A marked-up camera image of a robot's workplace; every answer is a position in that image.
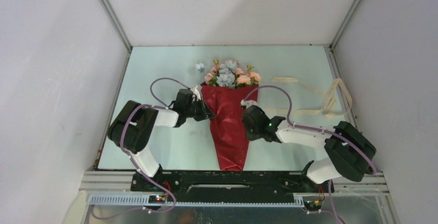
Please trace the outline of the red wrapping paper sheet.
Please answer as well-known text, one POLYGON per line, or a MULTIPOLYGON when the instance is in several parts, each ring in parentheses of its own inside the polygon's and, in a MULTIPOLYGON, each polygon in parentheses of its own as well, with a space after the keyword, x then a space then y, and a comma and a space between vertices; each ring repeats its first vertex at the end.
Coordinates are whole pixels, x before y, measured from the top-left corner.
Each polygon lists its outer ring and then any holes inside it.
POLYGON ((249 141, 242 123, 240 103, 258 85, 232 89, 203 85, 202 96, 215 114, 210 120, 217 161, 222 171, 243 171, 249 141))

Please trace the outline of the pink rose stem with blue bud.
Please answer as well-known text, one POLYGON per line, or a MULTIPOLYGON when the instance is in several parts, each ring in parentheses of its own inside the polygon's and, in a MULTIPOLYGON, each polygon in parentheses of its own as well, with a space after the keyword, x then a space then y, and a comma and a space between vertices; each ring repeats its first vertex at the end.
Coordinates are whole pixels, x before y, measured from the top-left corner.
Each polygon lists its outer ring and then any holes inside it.
POLYGON ((196 65, 195 65, 195 70, 198 72, 198 73, 204 73, 205 72, 205 70, 206 70, 206 66, 205 66, 205 64, 204 63, 197 63, 196 65))

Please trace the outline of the peach rose stem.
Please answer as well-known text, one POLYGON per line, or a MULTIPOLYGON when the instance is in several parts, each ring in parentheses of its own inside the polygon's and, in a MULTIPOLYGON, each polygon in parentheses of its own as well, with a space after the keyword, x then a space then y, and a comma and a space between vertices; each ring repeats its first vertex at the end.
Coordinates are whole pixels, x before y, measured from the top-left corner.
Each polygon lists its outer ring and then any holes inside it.
POLYGON ((236 85, 238 86, 259 85, 261 81, 261 76, 259 73, 254 71, 254 68, 255 67, 251 65, 247 65, 245 70, 237 67, 234 70, 234 73, 236 75, 236 85))

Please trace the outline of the blue flower stem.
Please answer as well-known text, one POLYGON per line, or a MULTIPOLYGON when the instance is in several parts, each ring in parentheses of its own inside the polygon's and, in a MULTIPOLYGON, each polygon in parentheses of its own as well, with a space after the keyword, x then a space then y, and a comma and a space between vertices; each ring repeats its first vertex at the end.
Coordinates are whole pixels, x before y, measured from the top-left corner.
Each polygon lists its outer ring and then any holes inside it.
POLYGON ((238 62, 236 60, 228 60, 219 65, 216 83, 220 87, 234 88, 236 86, 236 69, 238 62))

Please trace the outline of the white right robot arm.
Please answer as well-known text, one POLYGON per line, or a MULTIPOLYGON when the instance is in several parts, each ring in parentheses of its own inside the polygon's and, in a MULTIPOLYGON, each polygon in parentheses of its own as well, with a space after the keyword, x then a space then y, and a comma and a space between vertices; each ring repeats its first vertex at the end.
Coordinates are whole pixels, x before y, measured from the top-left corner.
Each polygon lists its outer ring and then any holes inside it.
POLYGON ((269 118, 252 105, 244 108, 242 123, 249 141, 294 143, 326 152, 326 158, 308 162, 301 171, 300 184, 307 192, 332 179, 360 182, 366 174, 375 172, 371 162, 376 148, 348 122, 340 121, 329 128, 299 125, 281 116, 269 118))

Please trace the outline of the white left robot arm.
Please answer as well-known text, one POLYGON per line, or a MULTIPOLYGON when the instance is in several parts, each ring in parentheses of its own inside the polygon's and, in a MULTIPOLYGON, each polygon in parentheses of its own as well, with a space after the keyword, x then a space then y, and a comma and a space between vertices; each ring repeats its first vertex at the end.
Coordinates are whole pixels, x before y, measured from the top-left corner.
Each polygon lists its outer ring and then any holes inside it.
POLYGON ((200 90, 183 88, 166 106, 127 101, 106 134, 128 156, 135 169, 145 175, 143 184, 150 191, 157 191, 163 185, 163 177, 157 173, 162 167, 147 147, 153 129, 159 126, 177 128, 189 118, 204 121, 214 117, 200 90))

